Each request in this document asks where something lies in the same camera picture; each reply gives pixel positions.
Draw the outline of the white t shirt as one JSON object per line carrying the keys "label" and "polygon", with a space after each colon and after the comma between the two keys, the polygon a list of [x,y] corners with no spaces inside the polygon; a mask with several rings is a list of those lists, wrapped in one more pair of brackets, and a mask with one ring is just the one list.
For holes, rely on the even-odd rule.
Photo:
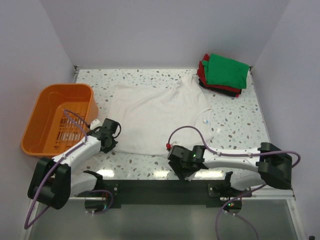
{"label": "white t shirt", "polygon": [[166,144],[188,149],[209,143],[212,107],[195,77],[188,75],[171,88],[118,85],[108,118],[121,125],[115,150],[165,156]]}

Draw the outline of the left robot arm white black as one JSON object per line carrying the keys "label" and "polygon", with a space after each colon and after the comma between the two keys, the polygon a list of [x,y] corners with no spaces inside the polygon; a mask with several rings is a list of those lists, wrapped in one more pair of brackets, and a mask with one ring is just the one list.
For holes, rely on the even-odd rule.
{"label": "left robot arm white black", "polygon": [[80,174],[74,171],[95,154],[113,150],[121,130],[119,122],[106,118],[69,150],[52,158],[42,157],[36,164],[27,196],[56,210],[70,197],[84,192],[99,196],[105,188],[102,175],[90,170]]}

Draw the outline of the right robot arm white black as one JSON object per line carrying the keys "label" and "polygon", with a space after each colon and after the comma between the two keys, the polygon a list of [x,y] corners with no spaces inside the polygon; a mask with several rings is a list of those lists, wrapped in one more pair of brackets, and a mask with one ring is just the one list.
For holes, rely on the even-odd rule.
{"label": "right robot arm white black", "polygon": [[258,148],[229,152],[204,145],[195,145],[191,150],[174,145],[167,159],[180,180],[190,181],[199,170],[231,169],[221,186],[230,197],[258,185],[280,190],[289,190],[292,186],[292,157],[268,142]]}

